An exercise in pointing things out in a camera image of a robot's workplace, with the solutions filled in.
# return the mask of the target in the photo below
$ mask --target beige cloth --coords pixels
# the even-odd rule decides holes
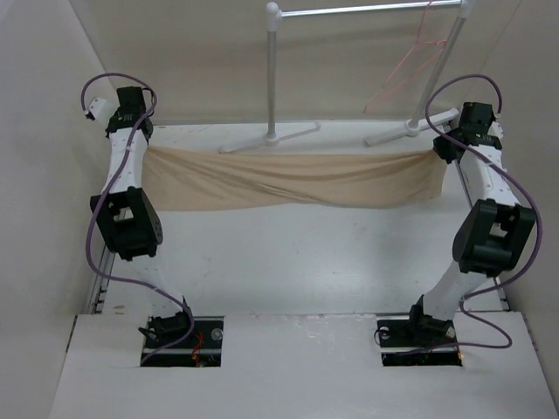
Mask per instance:
[[[387,208],[439,196],[433,151],[393,155],[221,155],[149,147],[142,185],[156,210],[234,210],[281,203]]]

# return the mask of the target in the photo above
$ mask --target white table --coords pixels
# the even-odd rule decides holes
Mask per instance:
[[[227,316],[222,366],[138,367],[144,315],[79,316],[50,419],[557,419],[519,313],[483,313],[506,350],[463,367],[383,367],[373,315]],[[501,343],[463,314],[462,340]]]

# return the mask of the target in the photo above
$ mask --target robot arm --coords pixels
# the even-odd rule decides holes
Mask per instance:
[[[465,103],[459,127],[448,134],[502,168],[502,131],[491,105]],[[423,341],[454,337],[452,320],[460,301],[487,278],[516,266],[535,224],[535,212],[521,206],[505,181],[478,157],[443,138],[435,139],[434,149],[448,163],[457,162],[473,206],[454,238],[449,268],[411,308],[408,330]]]
[[[95,98],[86,114],[87,118],[97,120],[106,128],[111,141],[111,162],[104,188],[122,163],[134,124],[146,112],[140,87],[123,87],[116,92],[118,108],[104,99]],[[157,246],[163,240],[159,217],[141,188],[141,163],[152,133],[153,125],[146,119],[135,133],[126,166],[109,191],[97,218],[107,248],[127,261],[143,255],[155,256]],[[92,210],[99,200],[100,195],[91,197]],[[121,217],[121,211],[128,211],[127,216]]]

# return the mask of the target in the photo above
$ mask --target white panel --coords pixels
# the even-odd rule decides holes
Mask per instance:
[[[506,350],[464,347],[463,367],[383,367],[372,315],[227,317],[221,368],[139,368],[143,317],[80,316],[51,419],[556,419],[519,313],[483,317]],[[463,340],[500,343],[459,315]]]
[[[105,67],[131,72],[160,94],[155,114],[159,121],[265,117],[266,3],[72,0]],[[282,10],[368,3],[397,0],[278,0]],[[477,72],[518,3],[479,0],[441,80]],[[367,100],[413,45],[421,14],[399,11],[282,22],[278,31],[279,117],[360,118]],[[429,12],[424,40],[445,38],[457,14],[457,10]],[[389,89],[435,51],[436,47],[419,47]],[[374,115],[410,117],[429,70]],[[439,103],[447,108],[459,105],[467,87],[466,83],[453,88]]]
[[[505,132],[503,163],[528,189],[542,212],[544,235],[540,256],[531,271],[507,291],[511,305],[526,313],[540,347],[542,365],[559,405],[559,368],[555,333],[559,319],[559,2],[529,0],[516,17],[484,67],[503,90],[500,123]],[[476,84],[470,100],[494,100],[483,82]]]
[[[393,127],[394,122],[321,124],[318,133],[259,151],[389,153],[432,147],[430,132],[363,147],[364,136]],[[261,124],[159,127],[150,145],[216,150],[227,141],[256,136],[264,129]],[[452,240],[468,210],[452,165],[439,199],[401,208],[292,204],[162,212],[159,269],[196,315],[408,312],[448,267]],[[115,262],[113,273],[135,275],[121,260]],[[104,313],[150,313],[152,301],[171,312],[176,309],[143,288],[111,283]],[[496,293],[468,305],[475,310],[501,309]]]
[[[0,0],[0,417],[44,418],[92,277],[88,203],[110,146],[79,106],[102,67],[70,4],[9,3]]]

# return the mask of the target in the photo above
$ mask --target purple wire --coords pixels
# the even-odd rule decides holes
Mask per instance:
[[[518,272],[516,272],[510,279],[508,279],[507,281],[503,281],[500,284],[490,286],[488,288],[484,288],[483,290],[470,292],[470,293],[468,293],[467,295],[464,296],[462,301],[460,301],[460,311],[463,314],[470,317],[471,319],[475,319],[477,321],[480,321],[481,323],[484,323],[485,325],[488,325],[488,326],[492,327],[493,329],[497,330],[499,333],[501,333],[507,339],[506,344],[504,344],[504,345],[488,345],[488,344],[484,344],[484,343],[473,343],[473,342],[452,342],[452,343],[445,343],[443,345],[436,345],[435,347],[424,347],[424,348],[418,348],[418,349],[413,349],[411,351],[398,353],[398,354],[401,354],[401,355],[422,354],[424,352],[428,352],[428,351],[431,351],[433,349],[442,349],[442,348],[446,348],[446,347],[484,347],[484,348],[489,348],[489,349],[507,349],[508,347],[511,347],[513,345],[513,339],[510,337],[510,335],[507,332],[505,332],[502,328],[495,325],[491,321],[482,319],[481,317],[475,316],[475,315],[467,312],[466,309],[464,308],[464,303],[465,303],[466,300],[470,299],[471,297],[475,297],[476,295],[481,295],[481,294],[485,294],[485,293],[488,293],[488,292],[491,292],[491,291],[499,290],[500,288],[503,288],[507,285],[512,284],[514,281],[516,281],[518,278],[520,278],[522,275],[524,275],[528,271],[528,269],[530,269],[532,264],[534,264],[535,259],[537,258],[537,255],[540,251],[540,248],[542,247],[542,236],[543,236],[542,215],[541,215],[541,213],[540,213],[540,211],[539,211],[539,209],[538,209],[538,207],[535,203],[535,199],[529,194],[529,192],[522,185],[520,185],[520,183],[516,179],[514,179],[509,173],[507,173],[502,168],[499,168],[498,166],[493,164],[493,162],[489,158],[487,158],[485,155],[480,153],[475,148],[469,147],[469,146],[461,143],[460,141],[454,140],[450,135],[440,131],[437,127],[435,127],[435,125],[431,121],[431,117],[429,116],[429,111],[431,109],[432,102],[447,87],[449,87],[449,86],[451,86],[455,83],[458,83],[459,81],[465,80],[465,79],[484,79],[484,80],[488,81],[491,84],[491,86],[493,86],[493,89],[497,93],[497,97],[499,99],[499,105],[497,106],[497,114],[500,114],[500,112],[502,110],[502,105],[503,105],[503,98],[502,98],[502,94],[500,92],[499,86],[497,86],[497,83],[495,83],[495,81],[493,79],[486,76],[485,74],[474,73],[474,74],[466,74],[464,76],[457,77],[456,79],[452,79],[452,80],[444,83],[427,101],[427,104],[425,106],[425,120],[427,121],[427,124],[429,125],[429,127],[435,133],[437,133],[438,135],[443,137],[445,140],[450,141],[455,146],[463,148],[467,152],[473,153],[476,157],[478,157],[485,164],[487,164],[487,166],[489,166],[492,170],[497,172],[509,184],[511,184],[515,188],[517,188],[520,191],[520,193],[526,198],[526,200],[530,204],[530,207],[532,207],[532,210],[534,210],[534,213],[535,213],[536,237],[535,237],[534,249],[532,250],[532,253],[530,254],[530,257],[528,258],[528,261],[526,262],[526,264],[522,267],[522,269],[520,269]]]
[[[151,93],[151,106],[140,117],[140,119],[136,121],[136,123],[132,127],[132,131],[130,131],[130,135],[128,137],[128,141],[127,141],[127,145],[126,145],[127,149],[126,149],[126,152],[124,153],[124,157],[122,158],[121,165],[118,167],[118,169],[114,173],[113,177],[108,182],[107,187],[101,193],[100,200],[97,202],[97,205],[95,206],[95,209],[93,210],[93,215],[91,217],[91,220],[89,221],[89,227],[87,228],[87,237],[86,237],[87,264],[89,264],[89,267],[97,275],[99,275],[103,278],[106,278],[106,279],[109,279],[109,280],[112,280],[112,281],[123,282],[125,284],[134,284],[134,285],[144,286],[144,287],[150,289],[151,291],[157,292],[159,295],[162,295],[166,299],[171,300],[172,302],[177,304],[179,307],[181,307],[187,313],[187,315],[189,316],[189,321],[190,321],[190,327],[189,327],[188,331],[183,336],[181,336],[177,340],[173,340],[172,342],[170,342],[166,345],[158,347],[153,352],[147,354],[140,361],[140,365],[142,365],[143,363],[145,363],[145,361],[147,361],[149,358],[156,355],[157,353],[159,353],[163,349],[167,349],[168,347],[173,347],[174,345],[177,345],[177,344],[181,343],[183,340],[187,339],[190,336],[190,334],[192,333],[192,330],[194,330],[194,317],[192,316],[192,311],[190,310],[190,307],[186,304],[186,300],[183,299],[183,301],[180,301],[180,300],[176,299],[175,297],[173,297],[172,295],[165,292],[164,290],[161,290],[157,286],[152,285],[152,284],[150,284],[149,282],[146,282],[146,281],[141,281],[139,279],[115,277],[113,275],[108,275],[105,272],[101,271],[95,265],[95,262],[93,261],[93,256],[92,256],[92,252],[91,252],[91,243],[92,243],[92,238],[93,238],[93,230],[95,229],[95,224],[97,222],[97,217],[99,216],[101,207],[102,207],[103,203],[105,202],[105,200],[107,199],[109,191],[114,186],[114,184],[116,183],[116,180],[121,175],[122,170],[124,170],[124,167],[126,166],[126,163],[128,161],[128,157],[130,155],[130,146],[132,145],[132,141],[134,139],[134,135],[135,135],[136,131],[139,129],[139,127],[143,123],[143,121],[145,121],[146,118],[148,118],[155,111],[155,107],[157,106],[157,95],[155,94],[154,90],[151,87],[149,87],[146,83],[141,81],[140,79],[137,79],[136,77],[129,76],[129,75],[121,73],[121,72],[105,72],[103,74],[99,74],[99,75],[93,77],[92,79],[89,79],[84,84],[84,87],[81,89],[81,95],[79,96],[79,98],[80,98],[80,102],[81,102],[81,108],[83,109],[84,112],[87,112],[87,107],[86,107],[86,91],[87,91],[87,89],[89,88],[89,86],[93,82],[97,81],[98,79],[103,79],[105,77],[123,77],[124,79],[133,80],[136,83],[138,83],[139,85],[144,86],[145,89],[148,90]]]

